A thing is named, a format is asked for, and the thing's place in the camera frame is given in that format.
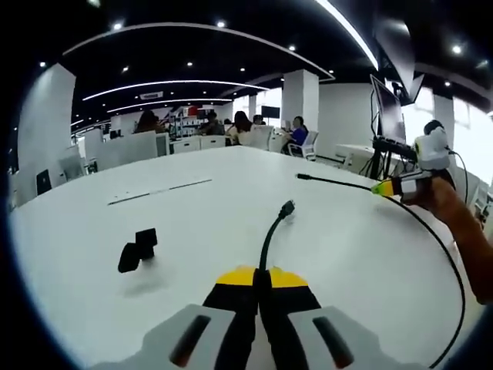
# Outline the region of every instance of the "gray gripper pad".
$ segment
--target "gray gripper pad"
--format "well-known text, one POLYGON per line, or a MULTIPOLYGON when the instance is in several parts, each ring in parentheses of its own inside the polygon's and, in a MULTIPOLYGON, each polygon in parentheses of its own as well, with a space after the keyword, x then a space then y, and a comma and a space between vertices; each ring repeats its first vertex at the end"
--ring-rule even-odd
POLYGON ((143 346, 135 353, 120 362, 102 362, 89 368, 90 370, 179 370, 172 363, 174 349, 179 344, 190 325, 203 316, 209 322, 205 327, 193 353, 186 364, 187 369, 213 370, 219 355, 220 346, 235 313, 215 308, 189 304, 159 324, 143 339, 143 346))
POLYGON ((309 370, 337 370, 322 334, 314 324, 318 318, 326 318, 332 329, 345 343, 353 362, 344 370, 424 370, 423 365, 401 364, 385 355, 378 337, 335 307, 295 312, 288 316, 293 324, 307 359, 309 370))

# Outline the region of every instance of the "man in blue shirt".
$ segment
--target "man in blue shirt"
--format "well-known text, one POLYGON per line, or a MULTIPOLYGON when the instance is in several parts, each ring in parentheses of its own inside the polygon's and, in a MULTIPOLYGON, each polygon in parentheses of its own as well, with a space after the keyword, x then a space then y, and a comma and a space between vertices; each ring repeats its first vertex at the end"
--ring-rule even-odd
POLYGON ((308 135, 308 128, 304 125, 302 116, 296 116, 293 120, 293 132, 288 135, 288 141, 283 147, 283 153, 289 154, 287 146, 289 144, 296 144, 302 146, 308 135))

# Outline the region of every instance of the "black ceiling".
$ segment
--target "black ceiling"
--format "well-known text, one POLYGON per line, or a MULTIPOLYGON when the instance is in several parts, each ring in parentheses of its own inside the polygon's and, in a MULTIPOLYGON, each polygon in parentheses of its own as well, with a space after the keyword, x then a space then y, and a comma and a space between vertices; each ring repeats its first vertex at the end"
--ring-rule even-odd
MULTIPOLYGON (((68 55, 62 53, 100 33, 114 22, 124 26, 150 22, 191 22, 215 25, 224 20, 228 29, 245 32, 283 47, 295 45, 296 53, 335 71, 339 81, 367 76, 371 64, 355 41, 314 0, 100 0, 95 8, 87 1, 33 2, 23 20, 28 35, 23 42, 30 52, 32 70, 38 62, 62 63, 77 76, 72 121, 80 117, 107 119, 108 109, 135 104, 140 93, 163 91, 163 99, 219 97, 231 86, 164 85, 111 93, 83 102, 82 98, 107 89, 169 79, 212 79, 248 83, 273 74, 260 85, 281 86, 280 74, 305 68, 320 78, 320 70, 294 56, 260 42, 206 29, 155 27, 110 35, 68 55), (186 63, 193 62, 192 67, 186 63), (122 73, 122 68, 129 70, 122 73)), ((491 88, 491 32, 482 0, 331 0, 346 15, 374 53, 373 22, 378 12, 402 17, 411 32, 418 62, 459 73, 478 85, 491 88), (451 53, 459 43, 464 54, 451 53)), ((241 89, 239 95, 252 93, 241 89)))

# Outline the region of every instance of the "desk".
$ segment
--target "desk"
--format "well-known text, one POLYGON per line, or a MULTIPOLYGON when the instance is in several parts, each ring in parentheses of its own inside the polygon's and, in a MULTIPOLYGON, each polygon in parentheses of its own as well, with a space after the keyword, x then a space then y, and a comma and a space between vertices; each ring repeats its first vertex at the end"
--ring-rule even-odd
MULTIPOLYGON (((71 181, 11 215, 26 287, 55 338, 81 365, 120 361, 159 323, 186 304, 201 304, 222 273, 258 265, 270 225, 293 199, 295 218, 277 228, 267 266, 306 278, 323 306, 374 332, 387 355, 430 365, 449 342, 461 307, 443 251, 388 200, 297 180, 299 172, 373 183, 241 146, 162 156, 71 181), (205 179, 212 181, 107 205, 126 191, 205 179), (119 274, 123 246, 150 227, 159 242, 155 266, 119 274)), ((416 211, 450 243, 443 224, 416 211)), ((249 368, 272 369, 267 340, 253 348, 263 355, 250 360, 265 362, 249 368)))

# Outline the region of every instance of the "cable connector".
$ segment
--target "cable connector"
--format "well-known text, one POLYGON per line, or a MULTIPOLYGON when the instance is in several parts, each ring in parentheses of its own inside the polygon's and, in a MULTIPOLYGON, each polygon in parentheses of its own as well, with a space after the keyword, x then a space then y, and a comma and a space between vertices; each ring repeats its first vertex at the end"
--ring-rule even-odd
POLYGON ((288 200, 279 211, 279 218, 284 220, 290 214, 294 212, 294 202, 292 200, 288 200))
POLYGON ((313 177, 310 175, 307 175, 306 173, 297 173, 296 175, 297 179, 302 179, 302 180, 311 180, 313 177))

